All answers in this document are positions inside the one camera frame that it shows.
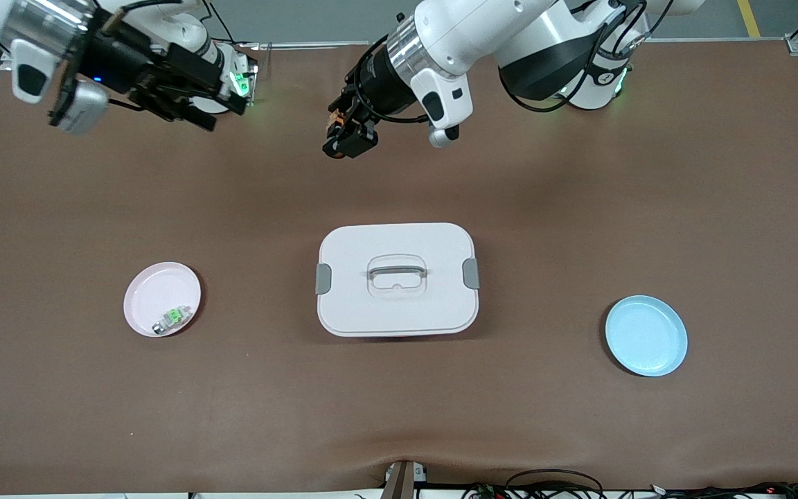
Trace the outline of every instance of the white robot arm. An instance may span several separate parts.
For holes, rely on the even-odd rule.
[[[211,41],[186,13],[200,6],[202,0],[0,0],[0,47],[13,60],[13,94],[40,102],[66,61],[50,113],[54,126],[86,132],[115,104],[213,130],[213,113],[244,113],[256,63]],[[136,107],[111,100],[101,85]]]
[[[648,5],[661,7],[663,16],[665,10],[687,13],[703,1]],[[380,121],[429,123],[430,143],[450,144],[472,113],[466,72],[490,54],[507,94],[528,110],[558,105],[536,108],[520,98],[542,100],[563,89],[561,104],[601,107],[614,95],[616,85],[610,83],[648,35],[645,9],[646,0],[593,0],[575,10],[564,0],[423,0],[346,76],[341,96],[328,108],[332,116],[323,151],[334,158],[362,154],[377,145],[374,126]],[[415,100],[425,114],[395,117]]]

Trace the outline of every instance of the white container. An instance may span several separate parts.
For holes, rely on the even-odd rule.
[[[445,223],[341,227],[319,248],[316,294],[319,321],[339,337],[463,331],[479,312],[472,239]]]

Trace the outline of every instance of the wire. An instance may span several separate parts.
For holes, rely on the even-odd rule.
[[[564,480],[540,481],[533,483],[529,486],[526,486],[526,488],[529,489],[529,487],[535,487],[538,491],[540,491],[544,489],[551,489],[552,486],[555,486],[557,491],[552,496],[556,496],[558,495],[558,493],[562,492],[570,492],[574,496],[577,496],[577,493],[574,491],[578,491],[578,492],[595,492],[598,494],[600,499],[605,499],[604,489],[602,487],[602,483],[599,482],[599,480],[594,479],[592,476],[589,476],[586,473],[581,473],[580,471],[563,470],[562,468],[543,468],[542,470],[522,471],[521,473],[516,473],[512,477],[509,477],[506,483],[504,483],[504,487],[510,487],[510,483],[513,483],[513,480],[519,479],[521,477],[528,475],[542,475],[542,474],[574,475],[592,481],[594,484],[596,484],[596,489],[593,489],[592,487],[586,487],[583,485],[577,485],[572,482],[567,482]]]
[[[661,26],[661,23],[663,22],[664,18],[667,17],[667,13],[671,11],[671,6],[673,6],[673,2],[674,0],[670,0],[667,3],[667,6],[664,6],[664,12],[661,12],[661,16],[659,16],[658,20],[655,21],[655,25],[652,26],[652,28],[649,29],[648,31],[649,37],[651,37],[652,33],[655,32],[655,29],[657,29],[658,26]]]
[[[596,52],[599,51],[599,45],[602,45],[602,42],[605,41],[603,39],[604,34],[605,34],[605,25],[602,25],[602,28],[600,28],[599,31],[596,31],[596,42],[595,44],[593,44],[593,48],[590,49],[589,51],[589,59],[587,60],[586,66],[583,67],[583,75],[580,76],[580,80],[578,80],[577,85],[574,85],[574,88],[572,89],[571,93],[568,94],[566,97],[562,98],[560,102],[558,102],[558,104],[551,105],[551,107],[534,107],[534,105],[526,104],[525,102],[522,102],[518,97],[516,97],[516,95],[513,95],[509,87],[507,87],[506,82],[504,82],[503,78],[500,78],[501,86],[503,86],[504,91],[507,93],[507,95],[509,95],[510,98],[513,99],[513,102],[522,107],[523,110],[528,110],[535,113],[551,113],[555,110],[558,110],[558,108],[563,107],[563,105],[566,105],[568,101],[570,101],[575,95],[577,95],[577,92],[579,92],[580,88],[583,87],[583,82],[585,82],[585,80],[587,79],[587,71],[589,70],[589,67],[593,65],[593,60],[596,59]]]
[[[785,499],[798,499],[798,483],[763,482],[744,489],[707,487],[696,490],[668,490],[660,499],[737,499],[750,498],[751,493],[773,493]]]
[[[209,19],[211,19],[211,18],[212,18],[212,15],[211,15],[211,7],[209,7],[209,0],[202,0],[202,3],[203,3],[203,4],[205,4],[205,10],[208,10],[208,11],[209,11],[209,13],[208,13],[208,15],[206,15],[206,16],[202,16],[202,17],[200,17],[200,18],[199,18],[199,22],[206,22],[206,20],[209,20]]]
[[[215,16],[218,16],[218,20],[221,21],[221,26],[224,27],[224,31],[227,32],[227,37],[230,39],[231,44],[236,44],[235,39],[232,37],[232,33],[230,33],[230,28],[227,28],[227,23],[224,22],[224,18],[221,17],[221,14],[218,12],[218,7],[215,7],[214,3],[210,3],[211,10],[215,13]]]
[[[146,111],[142,107],[139,107],[139,105],[125,104],[123,101],[115,100],[113,98],[110,99],[110,104],[117,105],[118,107],[124,107],[127,110],[132,110],[132,111]]]
[[[139,2],[129,3],[127,6],[121,6],[119,9],[121,12],[128,13],[131,10],[135,9],[142,9],[143,7],[149,6],[161,6],[161,4],[165,3],[181,3],[183,0],[140,0]]]
[[[592,4],[595,2],[596,0],[587,0],[587,2],[581,3],[579,6],[574,7],[574,9],[570,10],[570,12],[573,14],[583,12],[584,10],[587,10],[587,7],[592,6]]]
[[[364,54],[359,58],[359,62],[355,65],[355,69],[353,70],[353,89],[355,91],[355,95],[359,98],[359,102],[371,113],[374,117],[380,119],[384,122],[389,123],[426,123],[429,120],[427,114],[421,114],[416,118],[395,118],[392,116],[387,116],[386,114],[381,114],[374,110],[374,107],[371,107],[370,102],[368,102],[368,97],[365,96],[365,92],[362,88],[362,83],[360,80],[362,79],[362,67],[365,65],[365,62],[368,61],[368,57],[371,56],[371,53],[379,47],[383,42],[387,40],[388,35],[383,35],[380,40],[371,44],[368,47],[368,50],[365,51]]]
[[[632,22],[630,22],[630,24],[627,25],[627,28],[624,28],[624,31],[621,32],[620,37],[618,37],[618,39],[614,41],[614,48],[612,48],[612,56],[614,57],[618,56],[618,46],[621,45],[621,40],[627,37],[627,34],[630,32],[630,29],[633,29],[633,26],[636,26],[636,23],[639,22],[639,19],[642,17],[642,13],[646,11],[647,3],[648,3],[647,0],[643,0],[643,2],[639,4],[639,10],[637,10],[636,16],[634,16]],[[629,48],[630,44],[627,45],[628,46],[624,47],[624,50],[627,50],[627,48]]]

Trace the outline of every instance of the small object on plate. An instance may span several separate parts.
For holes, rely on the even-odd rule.
[[[186,328],[199,312],[200,302],[202,285],[196,273],[177,262],[162,262],[143,269],[131,281],[123,312],[131,329],[145,337],[162,338]],[[175,304],[182,305],[175,309]]]
[[[184,322],[187,322],[193,316],[190,307],[178,306],[172,308],[162,315],[162,319],[152,325],[152,332],[157,335],[165,334],[168,329],[174,328]]]
[[[688,335],[679,315],[658,298],[626,297],[605,321],[605,340],[614,357],[641,376],[664,376],[682,364]]]

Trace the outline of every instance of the brown tablecloth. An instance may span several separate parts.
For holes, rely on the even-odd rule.
[[[370,487],[532,467],[607,487],[798,480],[798,58],[783,42],[647,44],[595,112],[521,110],[488,61],[451,148],[379,127],[320,151],[361,49],[262,57],[257,104],[213,134],[112,108],[46,125],[0,78],[0,493]],[[481,310],[449,338],[352,341],[317,320],[341,225],[472,234]],[[127,326],[155,262],[205,282],[174,338]],[[689,351],[642,378],[601,322],[644,293]]]

